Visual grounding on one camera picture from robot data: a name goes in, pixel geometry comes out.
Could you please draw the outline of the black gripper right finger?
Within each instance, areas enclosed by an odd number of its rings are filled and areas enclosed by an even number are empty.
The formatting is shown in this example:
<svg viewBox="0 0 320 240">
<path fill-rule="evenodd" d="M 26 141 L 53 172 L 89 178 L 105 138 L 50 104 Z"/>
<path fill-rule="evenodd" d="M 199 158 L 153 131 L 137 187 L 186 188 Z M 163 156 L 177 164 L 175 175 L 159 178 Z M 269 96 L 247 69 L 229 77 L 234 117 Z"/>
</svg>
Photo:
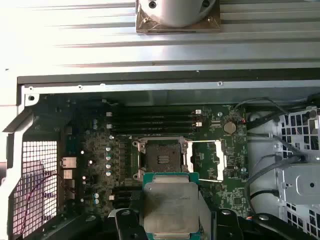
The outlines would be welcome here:
<svg viewBox="0 0 320 240">
<path fill-rule="evenodd" d="M 234 211 L 221 208 L 213 218 L 215 240 L 310 240 L 312 237 L 268 214 L 254 214 L 250 219 L 238 216 Z"/>
</svg>

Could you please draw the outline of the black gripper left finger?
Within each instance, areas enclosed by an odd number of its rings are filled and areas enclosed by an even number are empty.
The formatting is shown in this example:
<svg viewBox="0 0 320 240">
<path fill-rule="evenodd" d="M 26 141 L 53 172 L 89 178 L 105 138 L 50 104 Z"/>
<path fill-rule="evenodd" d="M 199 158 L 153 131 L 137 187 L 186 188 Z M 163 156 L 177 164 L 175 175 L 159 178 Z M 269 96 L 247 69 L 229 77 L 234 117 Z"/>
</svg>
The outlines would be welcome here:
<svg viewBox="0 0 320 240">
<path fill-rule="evenodd" d="M 147 240 L 147 234 L 140 225 L 137 213 L 130 208 L 113 209 L 108 218 L 115 220 L 119 240 Z"/>
</svg>

